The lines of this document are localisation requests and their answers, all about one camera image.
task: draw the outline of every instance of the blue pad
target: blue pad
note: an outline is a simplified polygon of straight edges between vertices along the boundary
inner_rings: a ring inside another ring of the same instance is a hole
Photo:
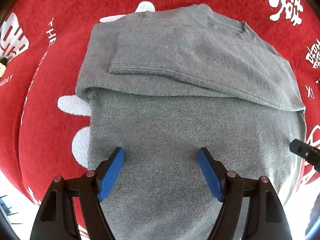
[[[221,202],[224,196],[221,191],[221,182],[201,149],[198,150],[198,163],[212,196],[216,197],[218,201]]]
[[[98,193],[98,199],[100,200],[100,202],[110,195],[111,190],[116,183],[116,180],[122,169],[123,164],[124,164],[124,150],[121,148],[118,151],[117,156],[113,159],[112,163],[110,164],[103,179],[101,180],[101,188]]]

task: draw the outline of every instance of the gray fabric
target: gray fabric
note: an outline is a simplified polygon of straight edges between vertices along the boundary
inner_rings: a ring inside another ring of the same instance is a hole
[[[282,203],[298,180],[289,143],[305,140],[305,108],[289,63],[206,5],[96,25],[76,93],[92,109],[89,168],[125,150],[102,203],[117,240],[207,238],[220,203],[197,164],[203,146],[240,176],[268,176]]]

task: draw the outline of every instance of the red cloth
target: red cloth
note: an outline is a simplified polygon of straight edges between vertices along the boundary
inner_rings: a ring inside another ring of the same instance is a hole
[[[305,0],[300,0],[303,11],[298,12],[302,22],[295,26],[285,18],[285,10],[279,20],[270,20],[282,6],[270,6],[270,0],[19,0],[12,12],[29,47],[9,63],[0,79],[0,169],[21,192],[31,199],[31,189],[39,201],[54,176],[69,179],[86,172],[73,156],[72,142],[79,130],[90,125],[90,118],[60,110],[58,100],[75,94],[93,26],[103,17],[133,13],[142,1],[153,3],[156,11],[205,3],[213,11],[246,21],[290,62],[307,107],[307,138],[320,145],[320,84],[316,84],[320,68],[306,60],[307,46],[311,49],[320,39],[320,22]],[[292,2],[293,7],[296,13],[299,5]],[[11,31],[14,36],[18,30]],[[78,203],[76,212],[80,214]],[[80,217],[78,223],[84,226]]]

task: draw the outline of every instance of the red blanket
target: red blanket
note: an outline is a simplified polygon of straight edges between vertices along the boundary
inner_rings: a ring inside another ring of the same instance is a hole
[[[86,172],[90,109],[74,94],[101,18],[195,3],[246,21],[290,62],[307,108],[307,142],[319,147],[320,22],[305,0],[19,0],[0,29],[0,56],[13,57],[0,79],[0,169],[10,182],[39,204],[54,176]],[[304,183],[319,177],[311,168],[303,165]]]

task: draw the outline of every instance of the beige object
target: beige object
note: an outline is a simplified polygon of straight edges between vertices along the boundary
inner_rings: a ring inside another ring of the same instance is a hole
[[[3,76],[5,69],[6,69],[5,65],[0,63],[0,78]]]

